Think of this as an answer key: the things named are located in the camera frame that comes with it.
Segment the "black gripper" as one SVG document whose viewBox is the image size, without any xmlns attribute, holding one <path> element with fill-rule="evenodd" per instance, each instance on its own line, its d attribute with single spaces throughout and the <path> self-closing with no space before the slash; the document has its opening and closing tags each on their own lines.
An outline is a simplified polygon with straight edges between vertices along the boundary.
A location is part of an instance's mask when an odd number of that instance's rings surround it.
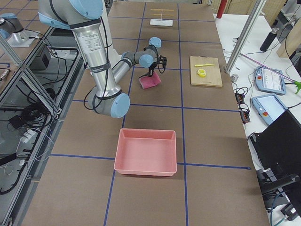
<svg viewBox="0 0 301 226">
<path fill-rule="evenodd" d="M 148 77 L 152 77 L 153 73 L 154 73 L 154 69 L 157 67 L 158 62 L 154 62 L 151 64 L 151 66 L 149 67 L 149 71 L 148 71 Z"/>
</svg>

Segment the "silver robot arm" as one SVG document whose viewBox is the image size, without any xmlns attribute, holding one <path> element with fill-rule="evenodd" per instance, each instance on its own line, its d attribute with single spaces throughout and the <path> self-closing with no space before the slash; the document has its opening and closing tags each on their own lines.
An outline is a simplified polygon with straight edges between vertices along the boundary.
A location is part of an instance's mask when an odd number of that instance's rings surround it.
<svg viewBox="0 0 301 226">
<path fill-rule="evenodd" d="M 60 20 L 55 20 L 44 14 L 39 14 L 41 22 L 56 28 L 69 30 L 70 26 L 67 23 L 63 23 Z M 10 35 L 16 36 L 16 42 L 22 43 L 27 40 L 27 36 L 22 34 L 24 31 L 23 26 L 19 22 L 17 16 L 13 13 L 5 13 L 0 16 L 0 34 L 3 38 L 7 39 Z M 121 60 L 112 67 L 115 81 L 121 80 L 123 76 L 135 65 L 141 64 L 142 66 L 150 67 L 158 57 L 160 48 L 162 47 L 161 39 L 158 37 L 152 37 L 149 40 L 149 46 L 144 52 L 137 52 L 139 56 L 133 56 L 130 52 L 125 52 Z"/>
<path fill-rule="evenodd" d="M 110 33 L 103 0 L 40 0 L 39 18 L 48 26 L 71 30 L 88 65 L 96 86 L 88 94 L 88 110 L 112 118 L 122 118 L 129 110 L 130 98 L 118 82 L 136 64 L 149 68 L 159 57 L 161 39 L 152 37 L 139 52 L 126 52 L 115 67 L 109 61 L 100 28 Z"/>
</svg>

